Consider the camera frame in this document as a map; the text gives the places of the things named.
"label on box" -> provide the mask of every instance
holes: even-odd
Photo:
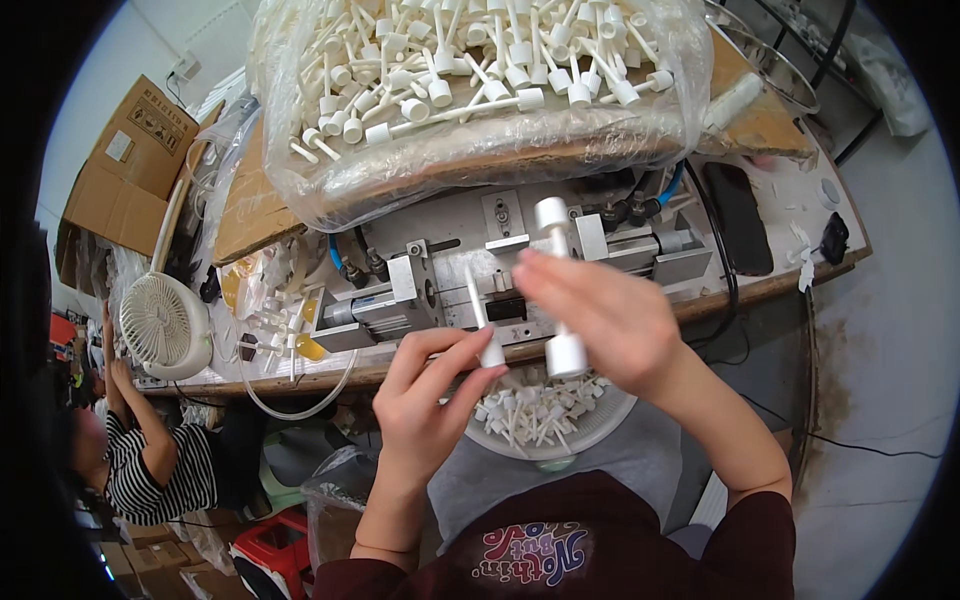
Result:
[[[117,133],[113,135],[113,139],[111,139],[107,145],[107,156],[117,162],[123,162],[124,155],[127,153],[127,149],[130,148],[132,142],[133,140],[130,139],[129,135],[117,130]]]

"logo on shirt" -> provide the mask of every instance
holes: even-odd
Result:
[[[483,537],[483,559],[470,574],[524,586],[544,581],[553,588],[587,562],[588,533],[576,522],[526,523],[491,531]]]

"maroon shirt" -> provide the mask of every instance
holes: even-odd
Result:
[[[504,500],[413,575],[374,559],[322,564],[314,598],[793,598],[795,543],[786,498],[760,492],[696,561],[649,504],[595,470]]]

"white bowl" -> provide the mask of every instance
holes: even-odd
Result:
[[[474,419],[472,415],[467,424],[467,437],[487,450],[520,460],[551,461],[579,454],[609,436],[627,418],[636,404],[636,396],[630,396],[616,386],[610,385],[604,387],[604,394],[596,399],[596,403],[597,407],[594,410],[584,413],[576,420],[570,420],[578,429],[569,435],[564,434],[566,444],[570,446],[570,452],[566,451],[557,436],[553,436],[554,445],[544,442],[537,447],[536,443],[528,442],[521,446],[527,454],[523,456],[519,450],[511,448],[510,443],[502,435],[486,433],[483,430],[484,421]]]

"left hand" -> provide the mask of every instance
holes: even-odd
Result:
[[[477,369],[447,404],[438,403],[457,373],[476,365],[492,336],[492,327],[473,333],[438,328],[403,338],[373,398],[383,435],[378,475],[405,488],[422,488],[430,481],[467,429],[477,400],[508,370],[506,365]],[[427,358],[437,352],[443,355],[427,365]]]

